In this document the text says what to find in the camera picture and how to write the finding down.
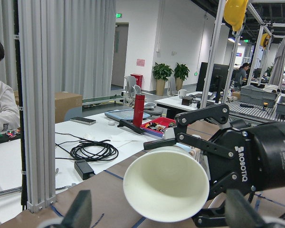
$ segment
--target door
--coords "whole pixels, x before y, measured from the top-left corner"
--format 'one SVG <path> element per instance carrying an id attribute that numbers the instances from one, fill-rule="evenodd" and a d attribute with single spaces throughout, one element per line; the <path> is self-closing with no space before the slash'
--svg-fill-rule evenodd
<path id="1" fill-rule="evenodd" d="M 111 84 L 120 87 L 124 86 L 124 70 L 128 43 L 128 30 L 128 23 L 116 24 Z"/>

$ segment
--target white wall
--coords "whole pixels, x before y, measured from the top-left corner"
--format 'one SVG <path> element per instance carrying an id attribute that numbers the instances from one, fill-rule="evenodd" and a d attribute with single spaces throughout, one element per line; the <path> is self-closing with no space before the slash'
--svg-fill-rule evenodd
<path id="1" fill-rule="evenodd" d="M 223 62 L 224 65 L 230 64 L 233 45 L 234 45 L 234 43 L 232 43 L 229 40 L 227 41 L 227 46 L 226 46 L 226 51 L 225 51 L 225 56 L 224 56 L 224 62 Z"/>
<path id="2" fill-rule="evenodd" d="M 214 29 L 215 18 L 207 14 L 205 19 L 205 11 L 191 0 L 165 0 L 160 24 L 160 3 L 161 0 L 116 0 L 116 12 L 123 14 L 116 22 L 129 23 L 125 75 L 142 74 L 142 90 L 146 91 L 155 90 L 156 81 L 152 76 L 155 62 L 168 64 L 172 69 L 177 62 L 186 64 L 190 74 L 184 85 L 197 83 L 198 76 L 194 73 L 199 72 L 201 62 L 208 62 Z M 160 52 L 156 52 L 159 31 L 161 45 Z M 223 25 L 215 63 L 224 62 L 228 32 L 229 28 Z M 145 59 L 144 67 L 136 66 L 138 58 Z"/>
<path id="3" fill-rule="evenodd" d="M 243 60 L 243 57 L 244 57 L 246 46 L 245 45 L 241 45 L 241 46 L 238 46 L 237 48 L 238 48 L 237 49 L 237 53 L 242 53 L 242 56 L 236 56 L 236 60 L 234 61 L 234 64 L 238 64 L 239 67 L 240 67 L 242 65 L 242 60 Z"/>
<path id="4" fill-rule="evenodd" d="M 215 18 L 196 6 L 190 0 L 166 0 L 161 27 L 161 51 L 154 52 L 157 63 L 176 67 L 176 63 L 186 64 L 190 70 L 184 85 L 197 83 L 200 63 L 208 62 Z M 229 28 L 222 26 L 215 63 L 223 64 Z M 154 90 L 156 81 L 152 78 L 150 90 Z"/>
<path id="5" fill-rule="evenodd" d="M 123 14 L 116 22 L 129 23 L 125 76 L 143 75 L 142 90 L 147 91 L 150 88 L 159 1 L 116 0 L 116 12 Z M 137 59 L 144 59 L 145 66 L 137 66 Z"/>

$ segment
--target conveyor belt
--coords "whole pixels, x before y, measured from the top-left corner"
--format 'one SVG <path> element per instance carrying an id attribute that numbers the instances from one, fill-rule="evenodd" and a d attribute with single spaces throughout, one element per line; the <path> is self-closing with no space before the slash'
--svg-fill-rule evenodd
<path id="1" fill-rule="evenodd" d="M 104 102 L 109 102 L 109 101 L 116 102 L 121 99 L 124 99 L 124 97 L 120 95 L 87 98 L 87 99 L 82 99 L 82 105 L 93 105 L 93 104 L 99 104 L 99 103 L 104 103 Z"/>
<path id="2" fill-rule="evenodd" d="M 284 122 L 285 117 L 276 113 L 276 105 L 273 108 L 266 108 L 263 110 L 262 106 L 253 105 L 254 108 L 245 108 L 239 106 L 240 104 L 247 104 L 241 101 L 234 101 L 227 103 L 229 106 L 229 116 L 235 118 L 242 118 L 247 121 L 253 121 L 257 123 L 267 122 Z"/>

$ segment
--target white curtain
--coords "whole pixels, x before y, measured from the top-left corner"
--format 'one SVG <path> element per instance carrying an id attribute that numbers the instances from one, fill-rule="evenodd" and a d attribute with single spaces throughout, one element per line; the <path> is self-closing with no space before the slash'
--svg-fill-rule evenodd
<path id="1" fill-rule="evenodd" d="M 110 94 L 115 0 L 48 0 L 47 44 L 55 91 Z"/>
<path id="2" fill-rule="evenodd" d="M 55 91 L 108 96 L 111 88 L 115 0 L 32 0 L 46 7 L 48 72 Z M 0 0 L 0 40 L 6 57 L 0 80 L 17 89 L 13 0 Z"/>
<path id="3" fill-rule="evenodd" d="M 5 52 L 0 62 L 0 81 L 17 90 L 13 0 L 0 0 L 0 41 Z"/>

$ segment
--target white paper cup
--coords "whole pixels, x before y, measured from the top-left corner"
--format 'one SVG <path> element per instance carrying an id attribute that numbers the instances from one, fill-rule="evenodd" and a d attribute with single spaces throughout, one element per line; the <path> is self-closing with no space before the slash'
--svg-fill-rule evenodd
<path id="1" fill-rule="evenodd" d="M 157 148 L 136 159 L 123 181 L 129 204 L 139 214 L 159 222 L 191 218 L 209 194 L 206 172 L 177 146 Z"/>

